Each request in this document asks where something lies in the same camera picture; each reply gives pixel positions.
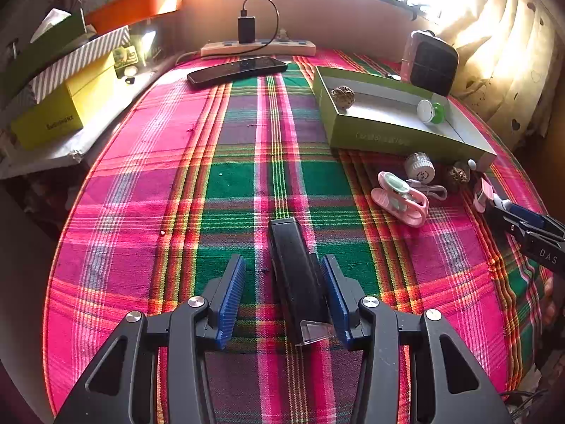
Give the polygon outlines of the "green white suction holder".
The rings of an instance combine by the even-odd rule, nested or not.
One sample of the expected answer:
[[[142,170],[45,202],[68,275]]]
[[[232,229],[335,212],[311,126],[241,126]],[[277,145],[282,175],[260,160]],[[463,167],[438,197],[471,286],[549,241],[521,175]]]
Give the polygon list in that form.
[[[417,117],[424,124],[441,124],[445,120],[445,109],[439,102],[421,100],[417,104]]]

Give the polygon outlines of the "pink white small clip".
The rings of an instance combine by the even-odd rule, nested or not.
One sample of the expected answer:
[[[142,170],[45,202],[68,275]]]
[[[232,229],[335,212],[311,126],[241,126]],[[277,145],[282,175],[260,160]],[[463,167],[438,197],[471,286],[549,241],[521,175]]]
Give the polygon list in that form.
[[[509,199],[503,199],[496,193],[494,187],[484,175],[479,176],[474,182],[473,207],[477,212],[484,213],[488,206],[508,211],[511,204],[512,202]]]

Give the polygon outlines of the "pink plaid tablecloth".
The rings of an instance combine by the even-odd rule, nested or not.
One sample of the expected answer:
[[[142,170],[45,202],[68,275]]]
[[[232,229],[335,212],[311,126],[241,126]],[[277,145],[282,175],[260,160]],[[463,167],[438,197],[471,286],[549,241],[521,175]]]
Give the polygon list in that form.
[[[495,234],[471,192],[434,202],[410,228],[371,202],[393,155],[333,150],[312,93],[328,66],[374,75],[394,63],[340,51],[296,57],[273,77],[193,91],[179,66],[148,90],[87,175],[62,230],[43,320],[43,368],[58,411],[131,310],[167,312],[244,257],[231,343],[207,358],[220,423],[346,423],[360,356],[334,340],[285,336],[267,246],[293,216],[308,248],[335,255],[369,295],[403,311],[437,308],[500,391],[514,390],[543,329],[547,271]]]

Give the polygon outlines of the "dark green tissue box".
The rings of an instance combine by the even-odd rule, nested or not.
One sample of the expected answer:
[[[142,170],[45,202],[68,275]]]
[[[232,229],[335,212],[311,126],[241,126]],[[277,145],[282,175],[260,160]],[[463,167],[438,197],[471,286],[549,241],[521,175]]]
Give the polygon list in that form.
[[[48,66],[82,46],[89,37],[82,10],[73,12],[44,32],[1,73],[1,106]]]

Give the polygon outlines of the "yellow cardboard box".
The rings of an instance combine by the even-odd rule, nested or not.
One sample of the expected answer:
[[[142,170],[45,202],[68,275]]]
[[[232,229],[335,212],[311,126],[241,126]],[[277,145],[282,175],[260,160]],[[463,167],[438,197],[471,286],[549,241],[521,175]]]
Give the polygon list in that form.
[[[113,96],[117,84],[112,52],[65,79],[39,104],[10,125],[26,150],[82,129]]]

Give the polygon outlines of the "black smartphone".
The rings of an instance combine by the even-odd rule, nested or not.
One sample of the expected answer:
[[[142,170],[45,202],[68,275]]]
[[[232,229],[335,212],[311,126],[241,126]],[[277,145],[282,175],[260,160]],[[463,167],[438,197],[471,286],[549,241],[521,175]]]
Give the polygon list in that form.
[[[279,74],[285,72],[287,68],[286,62],[264,55],[193,71],[187,74],[187,81],[194,88],[203,89],[248,78]]]

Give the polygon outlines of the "pink clip lens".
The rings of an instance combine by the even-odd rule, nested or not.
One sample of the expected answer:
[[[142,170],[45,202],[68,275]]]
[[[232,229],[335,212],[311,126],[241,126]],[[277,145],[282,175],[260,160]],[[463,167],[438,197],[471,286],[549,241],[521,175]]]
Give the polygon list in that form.
[[[394,173],[381,171],[378,187],[371,190],[371,200],[386,212],[413,228],[421,227],[428,216],[428,197],[412,188]]]

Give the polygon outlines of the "green shallow cardboard box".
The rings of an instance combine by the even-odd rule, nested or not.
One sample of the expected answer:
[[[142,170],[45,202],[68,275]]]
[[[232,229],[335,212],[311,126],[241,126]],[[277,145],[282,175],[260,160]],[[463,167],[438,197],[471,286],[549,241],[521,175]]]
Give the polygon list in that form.
[[[355,102],[338,109],[331,89],[347,85]],[[313,92],[331,147],[408,156],[424,152],[432,160],[453,163],[473,159],[485,171],[497,153],[470,117],[447,97],[409,83],[350,70],[318,66]],[[417,117],[421,100],[445,109],[441,124],[424,124]]]

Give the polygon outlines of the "grey striped box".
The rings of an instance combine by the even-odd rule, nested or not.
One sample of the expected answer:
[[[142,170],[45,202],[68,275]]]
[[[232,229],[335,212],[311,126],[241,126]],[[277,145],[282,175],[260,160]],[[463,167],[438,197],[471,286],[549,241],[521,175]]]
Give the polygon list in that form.
[[[88,41],[82,47],[57,60],[30,81],[29,86],[35,103],[42,102],[62,82],[96,60],[111,54],[115,49],[125,46],[129,40],[129,28],[124,26]]]

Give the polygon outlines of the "black rectangular bike light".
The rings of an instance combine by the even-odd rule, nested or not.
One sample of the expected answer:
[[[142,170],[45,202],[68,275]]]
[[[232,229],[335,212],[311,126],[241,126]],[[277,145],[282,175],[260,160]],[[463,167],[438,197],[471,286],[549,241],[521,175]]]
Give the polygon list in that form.
[[[331,337],[320,265],[308,250],[299,221],[270,220],[267,240],[288,339],[295,346],[307,346]]]

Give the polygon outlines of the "white knob holder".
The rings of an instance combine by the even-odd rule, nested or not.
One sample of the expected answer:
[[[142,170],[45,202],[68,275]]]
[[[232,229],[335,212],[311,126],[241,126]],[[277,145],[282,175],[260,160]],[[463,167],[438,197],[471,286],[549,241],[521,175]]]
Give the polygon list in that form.
[[[477,164],[473,159],[468,159],[466,164],[470,170],[477,170]]]

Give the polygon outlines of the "cream patterned curtain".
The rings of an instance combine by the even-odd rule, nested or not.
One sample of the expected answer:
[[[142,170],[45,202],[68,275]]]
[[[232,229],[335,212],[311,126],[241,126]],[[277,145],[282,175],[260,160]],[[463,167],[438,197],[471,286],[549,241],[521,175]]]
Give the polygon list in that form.
[[[537,106],[559,58],[545,7],[539,0],[447,0],[439,29],[459,55],[451,95],[516,149],[539,127]]]

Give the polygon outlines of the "orange plastic tray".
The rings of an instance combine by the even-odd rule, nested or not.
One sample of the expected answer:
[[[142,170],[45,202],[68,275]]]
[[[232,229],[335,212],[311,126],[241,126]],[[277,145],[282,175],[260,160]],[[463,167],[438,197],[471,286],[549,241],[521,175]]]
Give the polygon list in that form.
[[[99,35],[177,11],[182,0],[113,0],[84,17]]]

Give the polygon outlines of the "white power strip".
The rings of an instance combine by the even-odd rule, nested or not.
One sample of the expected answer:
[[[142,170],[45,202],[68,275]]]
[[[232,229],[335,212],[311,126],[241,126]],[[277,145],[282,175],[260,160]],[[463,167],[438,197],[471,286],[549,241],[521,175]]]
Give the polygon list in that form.
[[[236,40],[207,43],[200,49],[200,55],[316,55],[317,47],[308,40],[267,39],[256,40],[254,43],[240,44]]]

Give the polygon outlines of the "carved brown walnut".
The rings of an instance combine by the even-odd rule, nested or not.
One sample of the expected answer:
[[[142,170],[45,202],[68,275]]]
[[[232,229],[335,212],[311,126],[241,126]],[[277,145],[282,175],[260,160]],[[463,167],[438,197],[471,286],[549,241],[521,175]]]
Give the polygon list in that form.
[[[349,109],[355,102],[355,92],[347,85],[332,88],[331,97],[335,106],[340,110]]]

